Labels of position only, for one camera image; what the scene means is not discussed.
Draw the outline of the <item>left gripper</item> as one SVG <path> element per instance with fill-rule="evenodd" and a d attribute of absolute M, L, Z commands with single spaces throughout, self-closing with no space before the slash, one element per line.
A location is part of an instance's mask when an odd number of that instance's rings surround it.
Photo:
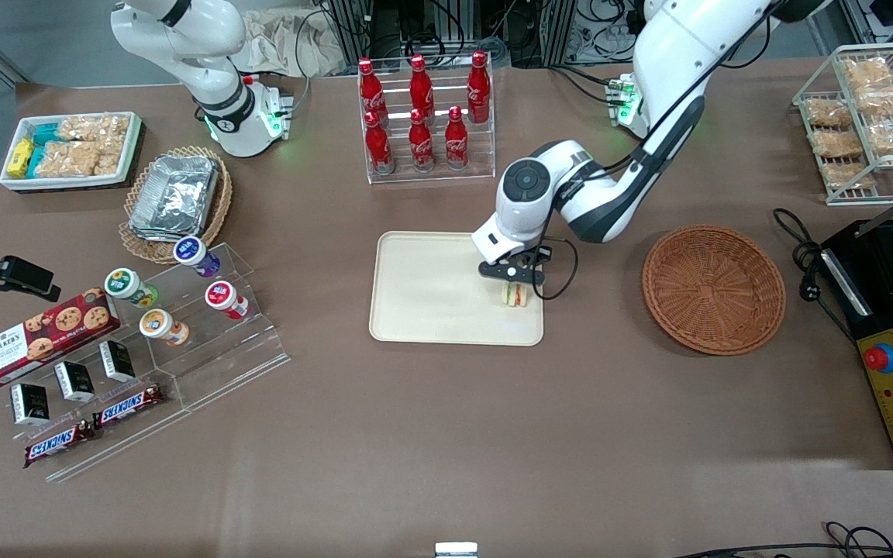
<path fill-rule="evenodd" d="M 484 261 L 478 264 L 478 273 L 486 278 L 523 282 L 524 268 L 526 283 L 544 286 L 543 265 L 550 262 L 553 250 L 550 245 L 536 245 L 541 236 L 541 219 L 517 219 L 515 225 L 504 225 L 502 215 L 490 216 L 471 234 L 471 241 Z M 524 252 L 523 266 L 517 260 L 508 259 L 521 252 Z"/>

